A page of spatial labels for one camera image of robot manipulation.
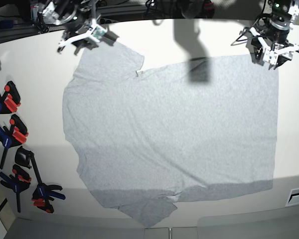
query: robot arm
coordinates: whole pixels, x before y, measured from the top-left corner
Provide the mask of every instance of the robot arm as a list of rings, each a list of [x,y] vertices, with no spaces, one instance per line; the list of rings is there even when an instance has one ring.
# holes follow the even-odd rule
[[[276,69],[291,61],[294,52],[299,53],[299,46],[287,40],[299,15],[299,0],[269,0],[268,3],[272,6],[272,13],[259,15],[248,32],[253,35],[251,44],[256,62],[267,62],[270,68]]]
[[[97,1],[90,0],[91,14],[80,8],[82,0],[43,0],[39,3],[38,14],[43,16],[45,23],[66,26],[58,52],[70,44],[79,48],[100,42],[107,30],[97,23],[101,17],[96,11]]]

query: wall outlet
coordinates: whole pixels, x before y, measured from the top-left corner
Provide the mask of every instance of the wall outlet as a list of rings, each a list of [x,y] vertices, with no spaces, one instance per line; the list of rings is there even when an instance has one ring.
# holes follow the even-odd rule
[[[299,188],[291,189],[286,207],[299,205]]]

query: white table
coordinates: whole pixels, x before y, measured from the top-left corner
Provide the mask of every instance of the white table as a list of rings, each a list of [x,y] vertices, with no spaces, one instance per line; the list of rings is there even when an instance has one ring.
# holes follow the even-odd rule
[[[110,25],[119,42],[143,54],[142,69],[159,67],[201,56],[249,54],[245,44],[230,46],[243,25],[225,20],[132,21]],[[0,89],[13,80],[21,95],[17,114],[28,127],[25,148],[35,153],[42,177],[47,183],[62,185],[66,200],[52,202],[55,212],[47,214],[32,205],[36,187],[21,193],[21,214],[16,212],[15,194],[3,188],[17,217],[38,220],[68,220],[73,224],[92,223],[97,226],[141,227],[118,210],[103,208],[89,193],[76,172],[78,156],[65,140],[62,120],[62,97],[66,85],[79,63],[69,46],[56,52],[62,32],[24,38],[0,45]],[[299,44],[299,26],[290,33],[291,43]],[[176,203],[178,209],[155,227],[194,227],[206,216],[249,213],[283,208],[291,188],[299,187],[299,54],[292,62],[279,68],[278,142],[274,187],[272,190],[239,198]],[[0,116],[0,124],[8,124],[9,116]],[[0,159],[3,147],[0,144]],[[16,148],[10,149],[3,172],[10,174]]]

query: black clamp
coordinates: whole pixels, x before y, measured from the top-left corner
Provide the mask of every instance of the black clamp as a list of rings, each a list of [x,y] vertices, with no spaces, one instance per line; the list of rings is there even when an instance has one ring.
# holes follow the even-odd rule
[[[29,169],[31,168],[31,161],[38,181],[38,185],[32,194],[31,200],[34,201],[33,205],[47,213],[53,213],[54,208],[50,204],[50,201],[54,201],[54,198],[65,200],[65,196],[63,194],[54,192],[54,190],[62,190],[63,188],[59,185],[46,185],[42,182],[33,152],[26,150],[21,146],[15,154],[14,161],[16,164]]]
[[[20,95],[12,81],[9,81],[4,87],[4,94],[0,94],[0,115],[16,112],[20,106]]]
[[[31,178],[27,172],[25,172],[18,165],[13,166],[12,172],[15,176],[6,176],[0,172],[0,177],[3,179],[0,183],[9,189],[12,189],[16,193],[16,206],[18,213],[21,212],[20,208],[20,193],[27,190],[30,187]]]
[[[0,127],[0,142],[4,146],[0,169],[3,169],[6,155],[9,148],[20,146],[26,142],[28,136],[27,128],[17,115],[12,115],[10,119],[10,129]]]

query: wrinkled fabric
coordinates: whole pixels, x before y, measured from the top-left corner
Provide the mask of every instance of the wrinkled fabric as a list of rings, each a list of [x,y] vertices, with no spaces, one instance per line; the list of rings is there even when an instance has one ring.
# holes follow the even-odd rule
[[[101,43],[84,51],[64,91],[65,136],[97,201],[150,228],[175,202],[271,189],[278,72],[250,55],[137,73],[143,60]]]

